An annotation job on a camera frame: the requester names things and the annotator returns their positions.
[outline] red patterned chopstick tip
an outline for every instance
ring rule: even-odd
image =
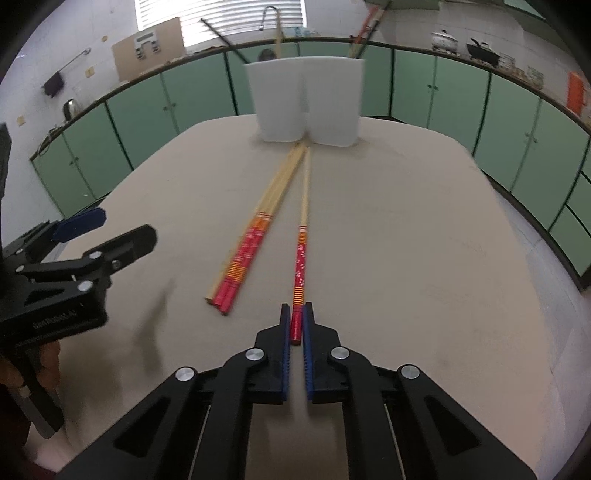
[[[236,266],[238,274],[234,275],[232,278],[229,288],[225,290],[219,303],[219,310],[224,315],[227,315],[232,309],[238,290],[244,281],[244,277],[246,276],[246,272],[248,271],[252,260],[261,246],[262,240],[269,229],[272,219],[273,215],[269,215],[268,213],[259,212],[259,214],[257,214],[256,221],[253,222],[252,234],[249,236],[248,246],[242,253],[240,264]]]
[[[295,255],[294,297],[291,308],[290,341],[292,345],[301,343],[301,311],[304,306],[304,286],[306,283],[306,244],[308,227],[300,225]]]
[[[230,265],[228,266],[226,276],[224,277],[222,284],[220,285],[219,289],[217,290],[216,296],[212,302],[218,308],[222,305],[223,300],[226,297],[226,295],[228,294],[228,290],[230,289],[230,287],[234,283],[236,283],[237,281],[240,281],[241,278],[244,277],[244,271],[242,269],[243,259],[250,248],[251,242],[254,239],[256,226],[259,221],[259,216],[262,213],[263,212],[259,212],[256,215],[256,217],[253,218],[250,226],[248,227],[248,230],[246,230],[246,234],[244,235],[244,238],[242,239],[242,243],[238,247],[236,254],[232,258]]]

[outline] window blinds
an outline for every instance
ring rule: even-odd
[[[222,35],[258,30],[263,9],[272,4],[281,10],[283,28],[303,25],[303,0],[135,0],[138,29],[150,28],[180,17],[185,46],[215,38],[200,20],[204,18]],[[275,28],[275,11],[269,10],[265,29]]]

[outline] white tiled wall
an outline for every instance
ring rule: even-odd
[[[0,84],[0,122],[6,122],[12,138],[2,203],[4,244],[39,222],[60,218],[29,157],[48,130],[63,122],[66,100],[76,98],[86,106],[117,86],[111,45],[136,31],[134,0],[66,0],[35,30],[8,70]],[[45,81],[88,47],[88,56],[62,71],[64,90],[55,98],[44,95]],[[87,79],[90,66],[96,73]],[[20,115],[25,118],[21,127]]]
[[[470,3],[442,2],[439,11],[403,10],[389,12],[375,41],[414,47],[431,47],[431,32],[445,28],[466,53],[470,37],[487,41],[494,50],[515,57],[517,66],[527,65],[546,75],[548,92],[564,102],[567,73],[579,70],[576,62],[559,48],[523,32],[502,8]],[[368,12],[363,0],[306,0],[308,27],[323,36],[356,35]],[[59,213],[43,189],[29,157],[47,135],[63,122],[61,106],[76,98],[82,106],[118,85],[111,45],[137,31],[134,0],[65,0],[34,32],[0,84],[0,122],[8,125],[13,141],[7,192],[2,209],[2,239],[11,241],[28,228]],[[273,30],[231,36],[235,43],[268,38]],[[103,43],[101,38],[108,39]],[[188,51],[219,45],[212,40]],[[41,85],[83,49],[88,56],[63,71],[64,90],[46,97]],[[85,77],[94,67],[95,74]],[[24,115],[25,124],[17,126]]]

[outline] chopstick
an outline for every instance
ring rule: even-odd
[[[297,147],[298,147],[297,143],[294,144],[293,147],[291,147],[291,150],[288,154],[288,159],[290,158],[290,155],[296,151]],[[285,160],[284,162],[281,163],[279,170],[277,170],[277,173],[275,173],[275,176],[272,178],[271,182],[269,183],[267,189],[265,190],[265,193],[263,193],[261,200],[259,200],[259,203],[257,204],[254,212],[252,212],[252,220],[250,220],[245,225],[244,230],[242,231],[242,235],[240,237],[238,237],[238,242],[236,243],[236,246],[234,247],[234,249],[232,249],[228,252],[228,256],[226,257],[226,260],[223,263],[223,267],[220,270],[219,275],[217,276],[215,282],[212,284],[212,286],[207,291],[207,295],[205,297],[205,300],[207,301],[207,303],[213,303],[213,300],[217,294],[217,291],[218,291],[220,285],[222,284],[223,279],[226,277],[226,273],[228,272],[228,267],[230,266],[230,262],[232,261],[232,258],[234,258],[234,255],[236,255],[236,252],[240,248],[240,245],[242,245],[244,237],[246,236],[248,229],[251,227],[252,222],[254,221],[254,218],[262,210],[262,207],[265,206],[265,201],[269,198],[269,194],[275,188],[276,182],[281,178],[281,175],[287,165],[288,165],[287,160]]]
[[[388,11],[388,8],[390,8],[390,4],[392,3],[392,0],[390,0],[386,6],[384,7],[384,9],[381,11],[381,13],[378,13],[378,15],[376,16],[375,22],[371,27],[371,30],[367,36],[367,38],[365,39],[365,41],[363,42],[361,49],[357,52],[357,55],[355,56],[356,59],[361,58],[361,55],[363,55],[363,53],[365,52],[365,49],[368,47],[368,43],[371,40],[371,37],[374,36],[375,31],[378,29],[380,23],[382,22],[382,19],[384,17],[384,15],[386,14],[386,12]]]
[[[236,46],[235,46],[235,45],[234,45],[234,44],[233,44],[231,41],[229,41],[229,40],[228,40],[226,37],[224,37],[224,36],[223,36],[223,35],[222,35],[220,32],[218,32],[218,31],[217,31],[215,28],[213,28],[213,27],[212,27],[212,26],[211,26],[209,23],[207,23],[207,21],[206,21],[204,18],[202,18],[202,19],[201,19],[201,21],[202,21],[203,23],[205,23],[205,25],[207,26],[207,28],[208,28],[209,30],[211,30],[212,32],[214,32],[214,33],[215,33],[215,34],[216,34],[216,35],[217,35],[217,36],[220,38],[220,40],[222,40],[222,41],[223,41],[223,42],[224,42],[224,43],[225,43],[225,44],[226,44],[226,45],[227,45],[227,46],[230,48],[230,50],[232,50],[232,51],[233,51],[233,52],[234,52],[236,55],[238,55],[238,57],[240,57],[240,59],[241,59],[241,60],[242,60],[244,63],[250,63],[250,62],[249,62],[249,61],[246,59],[246,57],[245,57],[245,56],[244,56],[242,53],[240,53],[240,51],[239,51],[239,50],[236,48]]]
[[[306,148],[304,160],[304,183],[301,196],[300,228],[295,252],[294,296],[291,307],[290,342],[301,343],[301,316],[304,308],[304,284],[306,282],[306,245],[308,241],[308,211],[310,206],[310,147]]]
[[[379,6],[377,5],[373,5],[370,9],[369,9],[369,13],[368,16],[365,18],[363,25],[361,26],[361,29],[359,30],[359,34],[357,34],[357,36],[355,37],[353,43],[351,44],[351,46],[349,47],[349,58],[352,59],[353,57],[355,57],[355,53],[357,52],[357,45],[361,42],[361,39],[363,38],[363,34],[365,33],[369,21],[374,17],[375,13],[379,10]]]
[[[275,58],[281,58],[281,10],[277,9],[277,32],[275,32]]]
[[[220,285],[213,304],[222,314],[227,315],[232,308],[238,289],[242,285],[252,259],[256,255],[265,233],[279,207],[283,195],[299,165],[304,147],[300,144],[290,151],[284,162],[281,174],[274,182],[273,188],[266,195],[260,211],[253,218],[247,232],[233,256],[228,270]]]

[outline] cabinet door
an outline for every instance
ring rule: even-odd
[[[234,115],[223,54],[193,60],[162,73],[178,130]]]
[[[472,153],[486,100],[489,73],[439,57],[427,128],[452,137]]]
[[[258,47],[240,48],[240,52],[246,57],[248,61],[257,61],[259,53],[265,48],[273,50],[274,46],[260,45]],[[281,56],[297,57],[297,46],[295,43],[282,43]],[[238,115],[249,115],[255,112],[252,104],[251,88],[248,85],[248,77],[242,60],[238,56],[229,51],[228,64],[230,65],[230,74],[232,75],[232,84],[234,86],[234,95],[236,97],[236,107],[238,108]]]
[[[588,137],[568,116],[542,101],[534,138],[512,193],[545,228],[569,193]]]
[[[580,175],[569,198],[569,207],[591,232],[591,181]]]
[[[476,146],[478,166],[510,190],[534,129],[540,99],[509,80],[492,76],[486,116]]]
[[[177,135],[160,75],[133,85],[107,104],[134,167]]]
[[[302,57],[348,57],[350,44],[335,41],[300,42]]]
[[[433,96],[435,57],[397,50],[391,115],[406,124],[426,127]]]
[[[49,195],[65,217],[88,207],[96,199],[74,163],[64,137],[57,137],[33,166]]]
[[[365,60],[361,115],[389,115],[392,50],[368,46],[361,58]]]
[[[104,105],[68,127],[64,137],[95,197],[107,195],[131,173]]]
[[[582,275],[591,264],[591,236],[568,208],[562,211],[550,235],[560,245],[574,269]]]

